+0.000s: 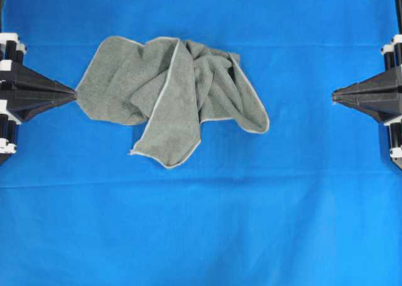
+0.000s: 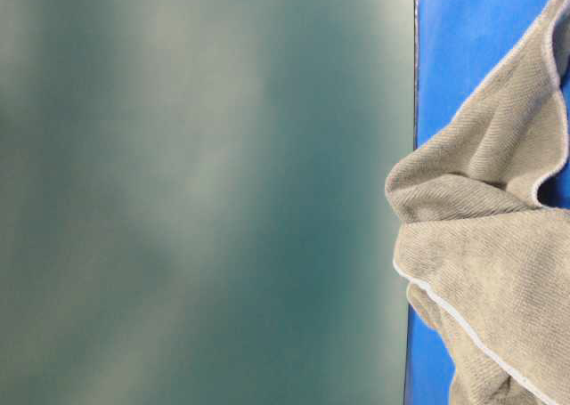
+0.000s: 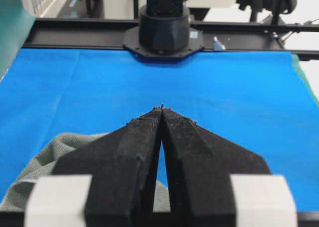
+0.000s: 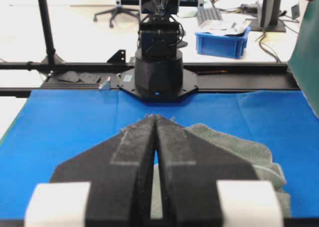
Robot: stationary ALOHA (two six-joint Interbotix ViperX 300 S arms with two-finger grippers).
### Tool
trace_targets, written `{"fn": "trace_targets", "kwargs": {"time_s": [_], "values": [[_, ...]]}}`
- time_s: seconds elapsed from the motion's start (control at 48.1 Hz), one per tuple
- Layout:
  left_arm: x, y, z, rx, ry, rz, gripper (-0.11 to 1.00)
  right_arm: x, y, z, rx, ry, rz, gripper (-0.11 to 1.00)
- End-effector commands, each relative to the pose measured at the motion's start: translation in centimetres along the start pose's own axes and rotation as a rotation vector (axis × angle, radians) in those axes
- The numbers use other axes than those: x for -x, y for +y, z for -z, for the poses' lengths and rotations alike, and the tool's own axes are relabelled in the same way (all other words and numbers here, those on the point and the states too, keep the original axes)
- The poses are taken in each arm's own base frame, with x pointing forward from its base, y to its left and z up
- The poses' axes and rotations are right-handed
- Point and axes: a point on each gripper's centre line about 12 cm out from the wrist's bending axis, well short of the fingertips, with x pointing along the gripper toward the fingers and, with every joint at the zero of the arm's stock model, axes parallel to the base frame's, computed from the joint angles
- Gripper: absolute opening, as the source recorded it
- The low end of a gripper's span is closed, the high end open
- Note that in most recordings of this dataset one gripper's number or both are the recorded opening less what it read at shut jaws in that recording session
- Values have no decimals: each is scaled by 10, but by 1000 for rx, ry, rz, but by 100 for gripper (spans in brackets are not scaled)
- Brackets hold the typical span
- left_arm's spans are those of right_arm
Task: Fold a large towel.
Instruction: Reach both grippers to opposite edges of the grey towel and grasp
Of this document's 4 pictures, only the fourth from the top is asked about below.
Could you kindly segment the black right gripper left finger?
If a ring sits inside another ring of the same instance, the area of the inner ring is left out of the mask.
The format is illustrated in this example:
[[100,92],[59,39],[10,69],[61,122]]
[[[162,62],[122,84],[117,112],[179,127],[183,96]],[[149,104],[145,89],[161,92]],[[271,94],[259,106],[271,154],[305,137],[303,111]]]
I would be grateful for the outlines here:
[[38,184],[27,227],[143,227],[150,222],[155,118],[59,164]]

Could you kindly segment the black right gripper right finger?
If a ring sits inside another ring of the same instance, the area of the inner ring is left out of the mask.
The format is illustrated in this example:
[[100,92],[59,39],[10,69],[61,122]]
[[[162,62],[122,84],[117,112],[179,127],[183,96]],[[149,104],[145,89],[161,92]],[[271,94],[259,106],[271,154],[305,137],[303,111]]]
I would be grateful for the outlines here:
[[[159,165],[155,170],[160,177],[161,197],[155,197],[155,215],[162,215],[166,222],[220,226],[222,210],[216,182],[263,181],[248,161],[162,116],[156,117],[156,130]],[[276,193],[275,198],[282,214]]]

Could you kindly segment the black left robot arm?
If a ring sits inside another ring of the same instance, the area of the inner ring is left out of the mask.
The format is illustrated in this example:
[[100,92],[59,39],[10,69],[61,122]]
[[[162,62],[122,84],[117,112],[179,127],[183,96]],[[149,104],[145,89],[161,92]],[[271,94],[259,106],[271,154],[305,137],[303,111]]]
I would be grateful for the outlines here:
[[138,49],[134,68],[121,73],[119,88],[143,101],[171,102],[198,90],[197,76],[184,69],[183,28],[172,15],[180,0],[139,0]]

